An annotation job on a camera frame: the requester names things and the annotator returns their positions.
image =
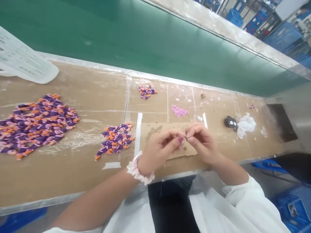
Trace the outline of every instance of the hand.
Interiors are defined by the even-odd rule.
[[[186,135],[175,129],[154,133],[149,138],[142,156],[138,160],[138,170],[143,175],[150,175],[162,167],[170,154],[181,148]]]
[[[217,142],[202,123],[194,122],[187,127],[186,140],[208,164],[213,165],[222,157],[218,152]]]

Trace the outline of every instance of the cardboard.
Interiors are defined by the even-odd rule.
[[[141,132],[140,132],[140,150],[144,151],[147,141],[150,136],[156,132],[160,132],[164,129],[175,128],[185,133],[185,130],[189,123],[142,123]],[[196,150],[186,141],[184,140],[181,150],[174,151],[169,159],[174,159],[182,156],[190,156],[196,155]]]

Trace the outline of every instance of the white lab coat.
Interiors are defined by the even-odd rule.
[[[252,177],[245,184],[225,185],[223,192],[226,198],[208,188],[200,175],[193,180],[189,199],[201,233],[290,233],[277,208]],[[154,233],[147,187],[138,186],[105,227],[85,232]],[[73,232],[55,227],[45,233]]]

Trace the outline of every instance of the white tissue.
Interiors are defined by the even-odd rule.
[[[237,136],[243,138],[245,132],[253,132],[256,126],[256,122],[252,117],[247,113],[244,117],[240,119],[240,122],[237,124],[239,128],[237,129]]]

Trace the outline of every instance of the bead pile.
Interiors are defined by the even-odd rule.
[[[37,103],[21,104],[5,120],[0,120],[0,153],[17,160],[43,145],[54,145],[67,130],[75,128],[79,117],[73,108],[47,94]]]
[[[177,105],[172,105],[171,109],[177,118],[179,118],[180,116],[185,116],[189,113],[186,109],[179,108]]]
[[[158,92],[155,89],[151,89],[151,84],[147,88],[139,86],[138,91],[140,92],[140,97],[143,100],[150,98],[151,94],[157,94]]]
[[[128,148],[135,139],[129,133],[132,127],[133,125],[130,123],[106,127],[105,132],[102,133],[106,141],[102,143],[102,148],[97,152],[95,161],[99,160],[102,153],[112,154],[114,152],[118,154],[122,149]]]

